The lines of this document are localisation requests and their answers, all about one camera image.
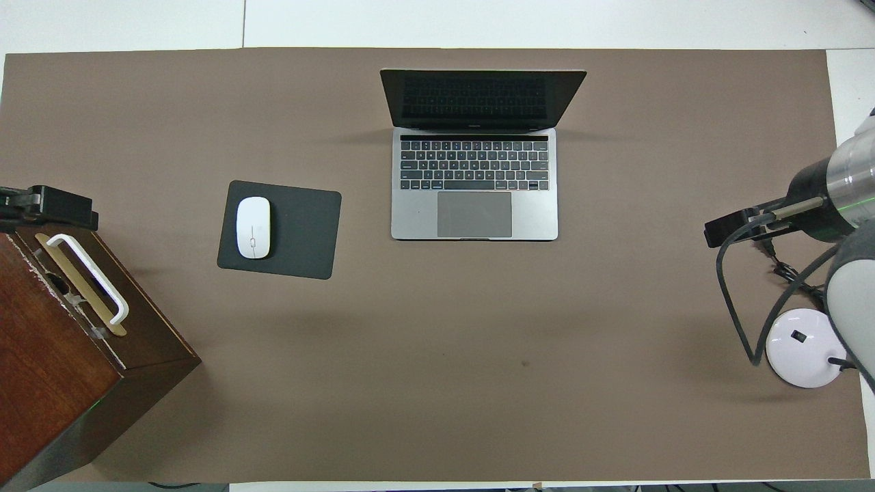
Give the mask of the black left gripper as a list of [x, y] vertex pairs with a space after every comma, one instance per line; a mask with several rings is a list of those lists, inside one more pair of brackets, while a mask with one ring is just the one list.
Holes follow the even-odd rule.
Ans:
[[40, 213], [38, 223], [99, 230], [99, 214], [92, 210], [90, 198], [48, 186], [34, 186], [31, 190], [0, 190], [0, 222], [28, 220], [32, 193], [38, 197], [32, 206]]

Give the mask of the silver grey laptop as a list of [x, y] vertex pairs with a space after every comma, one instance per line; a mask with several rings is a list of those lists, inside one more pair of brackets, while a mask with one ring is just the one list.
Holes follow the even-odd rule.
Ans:
[[556, 125], [584, 70], [384, 68], [393, 124], [391, 236], [558, 237]]

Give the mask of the white desk lamp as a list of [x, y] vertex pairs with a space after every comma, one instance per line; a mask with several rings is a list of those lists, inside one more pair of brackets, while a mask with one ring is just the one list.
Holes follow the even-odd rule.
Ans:
[[766, 355], [782, 380], [803, 389], [821, 388], [857, 368], [827, 314], [809, 308], [778, 315], [766, 340]]

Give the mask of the dark brown wooden box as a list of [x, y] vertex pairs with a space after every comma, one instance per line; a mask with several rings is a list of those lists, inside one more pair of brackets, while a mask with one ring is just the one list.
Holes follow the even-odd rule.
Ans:
[[[35, 234], [69, 234], [129, 305], [123, 337]], [[66, 255], [115, 305], [74, 254]], [[28, 492], [94, 460], [200, 364], [195, 351], [97, 233], [20, 226], [0, 233], [0, 492]]]

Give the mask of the white computer mouse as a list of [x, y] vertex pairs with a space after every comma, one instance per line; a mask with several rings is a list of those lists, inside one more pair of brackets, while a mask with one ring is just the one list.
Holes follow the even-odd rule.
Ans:
[[243, 258], [260, 260], [271, 253], [271, 202], [260, 196], [237, 205], [237, 250]]

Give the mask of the black mouse pad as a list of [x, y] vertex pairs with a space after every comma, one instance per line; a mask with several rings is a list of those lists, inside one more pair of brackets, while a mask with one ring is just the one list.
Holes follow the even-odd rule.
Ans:
[[[247, 197], [271, 202], [271, 253], [260, 260], [237, 250], [237, 205]], [[217, 264], [227, 270], [328, 279], [340, 227], [338, 192], [234, 180], [229, 184]]]

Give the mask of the brown table mat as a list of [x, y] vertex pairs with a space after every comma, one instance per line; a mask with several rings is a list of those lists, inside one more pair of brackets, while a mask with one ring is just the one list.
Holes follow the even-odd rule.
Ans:
[[[397, 242], [382, 68], [582, 69], [554, 242]], [[72, 482], [869, 476], [854, 371], [752, 367], [706, 221], [835, 149], [823, 51], [9, 54], [0, 184], [90, 197], [201, 357]], [[338, 192], [328, 279], [217, 264], [234, 180]]]

